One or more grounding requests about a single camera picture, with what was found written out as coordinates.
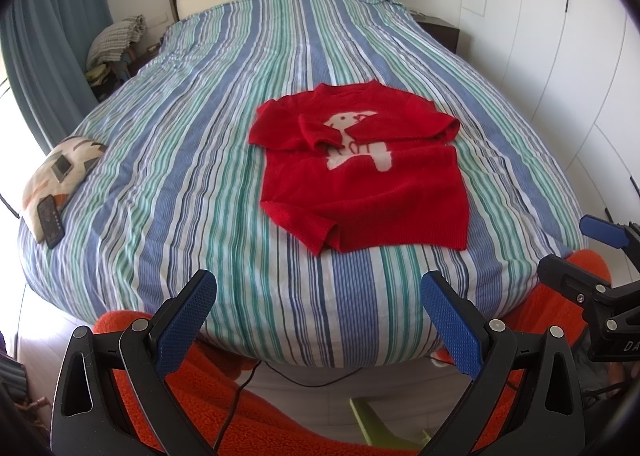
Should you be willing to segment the black remote control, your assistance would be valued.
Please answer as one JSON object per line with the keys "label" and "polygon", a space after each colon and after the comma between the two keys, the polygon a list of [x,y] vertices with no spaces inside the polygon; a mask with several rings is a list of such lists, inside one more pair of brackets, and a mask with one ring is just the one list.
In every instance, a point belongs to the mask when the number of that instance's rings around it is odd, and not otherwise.
{"label": "black remote control", "polygon": [[39,202],[37,213],[47,247],[57,247],[65,235],[65,230],[53,195],[48,195]]}

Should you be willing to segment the green plastic object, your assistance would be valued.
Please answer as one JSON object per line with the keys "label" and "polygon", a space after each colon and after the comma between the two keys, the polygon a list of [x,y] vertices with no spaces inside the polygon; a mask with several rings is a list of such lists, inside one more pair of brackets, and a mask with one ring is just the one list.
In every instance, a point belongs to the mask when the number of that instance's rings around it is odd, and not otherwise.
{"label": "green plastic object", "polygon": [[348,403],[363,439],[369,446],[393,450],[422,450],[432,439],[425,430],[422,431],[422,440],[419,443],[403,439],[386,427],[365,398],[350,398]]}

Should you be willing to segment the patterned cushion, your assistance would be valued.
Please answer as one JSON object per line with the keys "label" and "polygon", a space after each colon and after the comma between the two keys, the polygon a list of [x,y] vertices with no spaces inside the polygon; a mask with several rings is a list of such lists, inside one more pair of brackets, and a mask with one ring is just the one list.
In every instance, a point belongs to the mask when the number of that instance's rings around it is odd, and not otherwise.
{"label": "patterned cushion", "polygon": [[37,168],[23,192],[22,217],[37,243],[44,233],[37,205],[52,196],[61,211],[106,153],[107,146],[81,135],[67,137],[48,154]]}

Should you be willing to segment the red knit sweater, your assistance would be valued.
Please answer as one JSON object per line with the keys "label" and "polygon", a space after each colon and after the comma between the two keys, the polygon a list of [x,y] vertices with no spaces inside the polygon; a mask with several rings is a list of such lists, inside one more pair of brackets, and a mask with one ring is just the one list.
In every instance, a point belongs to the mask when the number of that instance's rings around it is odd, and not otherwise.
{"label": "red knit sweater", "polygon": [[265,102],[248,142],[266,157],[260,207],[314,255],[395,245],[464,250],[460,121],[417,94],[320,84]]}

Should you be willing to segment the pile of clothes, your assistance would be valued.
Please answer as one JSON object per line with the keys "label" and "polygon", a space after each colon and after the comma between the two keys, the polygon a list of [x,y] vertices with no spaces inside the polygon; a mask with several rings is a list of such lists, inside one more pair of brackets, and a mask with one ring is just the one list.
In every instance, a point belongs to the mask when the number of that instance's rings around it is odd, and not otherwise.
{"label": "pile of clothes", "polygon": [[137,60],[134,45],[140,42],[147,28],[143,14],[128,16],[105,27],[93,39],[85,74],[90,87],[102,84],[108,73],[114,73],[119,80],[127,80],[132,76],[131,64]]}

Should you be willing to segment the dark wooden nightstand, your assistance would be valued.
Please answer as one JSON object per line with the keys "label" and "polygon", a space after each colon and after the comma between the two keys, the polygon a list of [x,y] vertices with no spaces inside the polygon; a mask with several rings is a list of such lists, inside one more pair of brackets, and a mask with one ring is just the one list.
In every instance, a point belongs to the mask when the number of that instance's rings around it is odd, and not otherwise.
{"label": "dark wooden nightstand", "polygon": [[460,36],[460,30],[457,27],[442,19],[427,16],[420,12],[411,11],[410,14],[414,22],[416,22],[424,32],[431,35],[436,42],[439,42],[452,53],[457,52]]}

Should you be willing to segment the teal curtain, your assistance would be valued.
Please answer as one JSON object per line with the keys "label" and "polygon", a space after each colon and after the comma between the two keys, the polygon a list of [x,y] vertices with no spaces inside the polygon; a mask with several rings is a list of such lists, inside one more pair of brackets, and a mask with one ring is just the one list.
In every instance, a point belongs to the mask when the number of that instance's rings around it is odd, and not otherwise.
{"label": "teal curtain", "polygon": [[26,125],[43,152],[98,105],[85,77],[93,39],[113,23],[107,0],[12,0],[1,51]]}

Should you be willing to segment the orange fuzzy garment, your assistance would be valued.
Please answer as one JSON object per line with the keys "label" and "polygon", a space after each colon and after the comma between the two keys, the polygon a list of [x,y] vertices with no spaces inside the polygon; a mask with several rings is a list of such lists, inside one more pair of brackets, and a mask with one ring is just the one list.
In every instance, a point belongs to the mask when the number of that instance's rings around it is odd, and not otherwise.
{"label": "orange fuzzy garment", "polygon": [[[567,261],[601,277],[611,284],[612,276],[603,258],[591,249],[578,250]],[[107,312],[93,326],[93,334],[123,331],[134,320],[151,315],[136,311]],[[516,331],[540,334],[545,327],[559,325],[570,346],[574,346],[586,327],[582,311],[547,286],[538,285],[518,307],[503,317]],[[168,384],[194,426],[206,439],[216,441],[219,429],[230,412],[235,379],[241,370],[254,366],[253,360],[215,349],[195,341],[177,372],[168,376]],[[146,421],[123,370],[113,375],[134,433],[145,445],[163,454],[160,442]],[[515,398],[515,391],[504,389],[500,401],[474,450],[485,448],[497,439]],[[311,432],[280,410],[254,395],[242,391],[230,427],[224,434],[219,455],[415,455],[415,450],[388,450],[338,442]]]}

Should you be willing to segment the white wardrobe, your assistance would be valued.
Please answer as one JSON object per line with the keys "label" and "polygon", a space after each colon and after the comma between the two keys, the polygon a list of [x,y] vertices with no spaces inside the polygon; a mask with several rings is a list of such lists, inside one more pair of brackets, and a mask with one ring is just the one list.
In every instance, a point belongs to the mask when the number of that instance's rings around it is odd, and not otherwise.
{"label": "white wardrobe", "polygon": [[639,219],[639,29],[620,0],[462,0],[459,54],[529,121],[584,213]]}

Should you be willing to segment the striped blue green bedspread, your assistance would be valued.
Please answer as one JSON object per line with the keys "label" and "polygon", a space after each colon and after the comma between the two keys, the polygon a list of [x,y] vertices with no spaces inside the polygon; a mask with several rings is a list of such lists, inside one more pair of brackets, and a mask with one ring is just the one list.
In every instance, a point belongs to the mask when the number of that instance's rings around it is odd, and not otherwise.
{"label": "striped blue green bedspread", "polygon": [[485,317],[586,245],[536,131],[394,0],[238,0],[188,16],[76,129],[102,156],[32,290],[95,322],[152,313],[200,270],[203,328],[269,362],[367,367],[438,346],[420,280]]}

